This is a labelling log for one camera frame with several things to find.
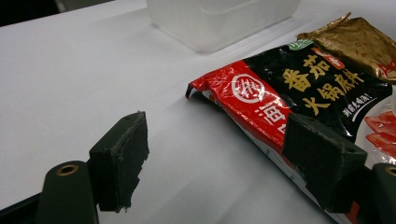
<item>brand logo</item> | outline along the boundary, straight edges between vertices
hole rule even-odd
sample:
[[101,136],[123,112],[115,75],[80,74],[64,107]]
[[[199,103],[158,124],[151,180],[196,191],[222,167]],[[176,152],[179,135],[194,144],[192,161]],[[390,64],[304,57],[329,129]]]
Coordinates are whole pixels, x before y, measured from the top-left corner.
[[314,43],[314,41],[312,41],[312,40],[301,39],[301,40],[297,40],[297,41],[289,43],[288,46],[289,46],[289,49],[291,49],[291,50],[299,50],[299,49],[304,49],[306,46],[309,46],[313,43]]
[[232,82],[233,95],[240,101],[254,104],[262,100],[264,85],[248,74],[235,76]]
[[323,52],[320,49],[312,48],[312,50],[319,56],[326,59],[327,62],[331,63],[336,69],[341,70],[345,68],[344,64],[338,60],[336,57],[332,56],[330,53]]

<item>plastic bin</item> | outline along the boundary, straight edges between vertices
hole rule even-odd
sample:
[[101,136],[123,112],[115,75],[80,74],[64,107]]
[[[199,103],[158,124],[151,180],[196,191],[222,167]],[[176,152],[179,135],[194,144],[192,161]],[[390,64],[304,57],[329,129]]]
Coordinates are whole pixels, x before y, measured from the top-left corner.
[[301,0],[147,0],[151,20],[203,52],[214,52],[285,20]]

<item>white table surface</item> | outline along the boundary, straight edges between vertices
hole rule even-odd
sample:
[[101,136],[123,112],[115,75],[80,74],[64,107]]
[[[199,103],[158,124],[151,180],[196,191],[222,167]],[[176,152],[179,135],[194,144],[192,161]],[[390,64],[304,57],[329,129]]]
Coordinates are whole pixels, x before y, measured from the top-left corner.
[[348,11],[396,38],[394,0],[303,0],[290,19],[213,54],[116,0],[0,28],[0,209],[86,161],[121,117],[147,112],[150,154],[127,213],[101,223],[332,223],[225,113],[184,93],[200,75],[286,44]]

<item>gold packaging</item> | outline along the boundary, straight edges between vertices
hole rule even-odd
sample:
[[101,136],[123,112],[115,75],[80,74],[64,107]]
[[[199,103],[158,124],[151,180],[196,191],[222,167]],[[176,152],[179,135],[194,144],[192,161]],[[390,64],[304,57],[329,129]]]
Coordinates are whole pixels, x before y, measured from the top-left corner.
[[341,61],[396,84],[396,42],[363,18],[350,13],[297,39],[311,39]]

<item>food package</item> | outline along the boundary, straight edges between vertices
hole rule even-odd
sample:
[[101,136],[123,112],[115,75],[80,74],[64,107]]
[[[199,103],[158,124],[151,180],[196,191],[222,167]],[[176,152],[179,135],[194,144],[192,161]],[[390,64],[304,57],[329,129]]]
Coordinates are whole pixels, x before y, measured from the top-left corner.
[[364,18],[350,13],[297,39],[311,39],[343,62],[396,84],[396,42]]
[[[360,143],[359,147],[368,146],[369,157],[374,157],[368,167],[393,160],[387,149],[371,148],[376,140],[368,140],[383,137],[369,134],[378,132],[380,122],[394,119],[389,113],[378,113],[390,111],[392,86],[343,63],[311,40],[269,49],[209,72],[189,84],[186,97],[195,92],[219,105],[313,200],[304,179],[282,155],[290,113],[315,118],[352,143]],[[396,138],[394,130],[390,127],[386,139]],[[350,213],[356,215],[357,207]],[[339,223],[356,221],[356,216],[347,213],[329,215]]]

